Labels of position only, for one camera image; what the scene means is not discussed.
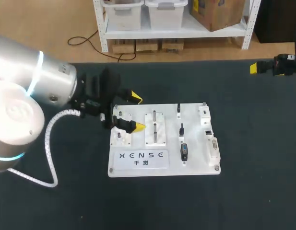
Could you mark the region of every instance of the black plug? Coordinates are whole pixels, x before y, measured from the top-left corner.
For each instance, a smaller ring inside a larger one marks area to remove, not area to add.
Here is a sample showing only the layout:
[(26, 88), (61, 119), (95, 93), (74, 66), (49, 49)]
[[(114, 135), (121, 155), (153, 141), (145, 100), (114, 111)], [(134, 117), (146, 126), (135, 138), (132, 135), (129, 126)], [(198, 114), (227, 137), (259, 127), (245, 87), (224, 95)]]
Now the black plug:
[(179, 134), (180, 134), (180, 137), (183, 137), (183, 136), (184, 136), (184, 127), (183, 127), (183, 123), (181, 123), (181, 128), (180, 128)]

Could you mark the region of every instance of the white cable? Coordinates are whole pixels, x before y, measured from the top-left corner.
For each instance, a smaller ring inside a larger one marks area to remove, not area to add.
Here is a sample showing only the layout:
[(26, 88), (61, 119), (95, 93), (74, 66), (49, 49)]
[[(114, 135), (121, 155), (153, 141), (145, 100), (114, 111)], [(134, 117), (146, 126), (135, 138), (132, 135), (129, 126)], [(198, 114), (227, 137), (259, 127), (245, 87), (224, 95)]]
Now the white cable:
[(46, 136), (45, 136), (45, 139), (44, 139), (44, 144), (45, 144), (45, 150), (46, 150), (46, 156), (47, 156), (48, 165), (50, 167), (50, 170), (51, 170), (51, 173), (52, 173), (52, 176), (53, 176), (53, 181), (54, 182), (52, 184), (46, 183), (46, 182), (43, 182), (43, 181), (40, 181), (40, 180), (37, 180), (37, 179), (35, 179), (35, 178), (31, 177), (31, 176), (28, 176), (28, 175), (26, 175), (26, 174), (24, 174), (22, 172), (19, 172), (19, 171), (15, 170), (15, 169), (12, 169), (12, 168), (9, 168), (8, 171), (10, 171), (12, 173), (15, 173), (15, 174), (17, 174), (17, 175), (19, 175), (21, 177), (24, 177), (27, 180), (30, 180), (30, 181), (35, 182), (37, 184), (40, 184), (42, 186), (50, 187), (50, 188), (56, 187), (57, 184), (58, 184), (58, 178), (57, 178), (57, 175), (56, 175), (55, 167), (54, 167), (52, 156), (51, 156), (50, 134), (51, 134), (51, 130), (52, 130), (53, 125), (60, 118), (62, 118), (63, 116), (66, 116), (66, 115), (80, 116), (81, 115), (81, 112), (78, 111), (78, 110), (73, 110), (73, 109), (63, 110), (63, 111), (59, 112), (58, 114), (56, 114), (50, 120), (50, 122), (47, 125), (47, 129), (46, 129)]

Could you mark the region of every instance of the metal rod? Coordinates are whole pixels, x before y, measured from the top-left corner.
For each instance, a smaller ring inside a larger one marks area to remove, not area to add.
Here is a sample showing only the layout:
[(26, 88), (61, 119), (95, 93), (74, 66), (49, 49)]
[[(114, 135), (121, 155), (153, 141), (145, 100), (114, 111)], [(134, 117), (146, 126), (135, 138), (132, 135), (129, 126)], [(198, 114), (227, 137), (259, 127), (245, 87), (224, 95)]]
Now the metal rod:
[(153, 128), (154, 128), (154, 143), (157, 143), (156, 123), (154, 123)]
[(156, 122), (156, 111), (153, 110), (153, 121)]
[(157, 143), (157, 132), (154, 132), (154, 143)]

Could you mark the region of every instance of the black power cord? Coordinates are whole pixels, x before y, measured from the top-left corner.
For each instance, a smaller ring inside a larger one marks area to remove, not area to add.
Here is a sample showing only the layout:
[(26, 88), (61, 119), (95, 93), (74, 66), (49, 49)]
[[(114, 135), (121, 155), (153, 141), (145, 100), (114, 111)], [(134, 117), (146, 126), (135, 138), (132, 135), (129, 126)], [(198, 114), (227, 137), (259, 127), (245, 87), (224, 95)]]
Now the black power cord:
[[(92, 38), (93, 36), (95, 36), (98, 32), (99, 32), (99, 30), (95, 31), (95, 32), (94, 32), (92, 35), (90, 35), (88, 38), (87, 38), (87, 37), (82, 37), (82, 36), (71, 37), (71, 38), (68, 39), (68, 45), (70, 45), (70, 46), (79, 46), (79, 45), (81, 45), (81, 44), (84, 44), (85, 42), (89, 42), (90, 45), (95, 49), (96, 52), (98, 52), (99, 54), (102, 54), (102, 55), (104, 55), (104, 56), (106, 56), (106, 57), (117, 59), (117, 60), (118, 60), (117, 62), (119, 62), (120, 60), (122, 60), (122, 61), (132, 61), (132, 60), (134, 60), (134, 59), (136, 58), (136, 53), (135, 53), (135, 52), (134, 52), (134, 57), (133, 57), (133, 58), (130, 58), (130, 59), (123, 59), (123, 58), (121, 58), (121, 57), (122, 57), (124, 54), (121, 54), (119, 57), (115, 57), (115, 56), (111, 56), (111, 55), (104, 54), (104, 53), (102, 53), (101, 51), (97, 50), (97, 49), (95, 48), (95, 46), (92, 44), (92, 42), (90, 41), (90, 38)], [(75, 43), (75, 44), (70, 43), (70, 41), (73, 40), (73, 39), (75, 39), (75, 38), (81, 38), (81, 39), (84, 39), (84, 40), (83, 40), (82, 42)]]

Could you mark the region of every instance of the wooden block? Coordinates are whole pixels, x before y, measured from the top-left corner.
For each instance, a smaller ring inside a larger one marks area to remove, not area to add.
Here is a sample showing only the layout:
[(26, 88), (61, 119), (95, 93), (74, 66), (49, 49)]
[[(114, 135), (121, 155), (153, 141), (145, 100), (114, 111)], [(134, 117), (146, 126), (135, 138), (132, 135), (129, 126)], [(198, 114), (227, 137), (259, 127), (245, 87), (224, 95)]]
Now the wooden block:
[(136, 39), (136, 51), (157, 51), (157, 39)]
[(163, 39), (162, 49), (183, 50), (184, 39), (182, 38), (168, 38)]
[(135, 52), (134, 39), (117, 39), (112, 44), (113, 53), (132, 54)]

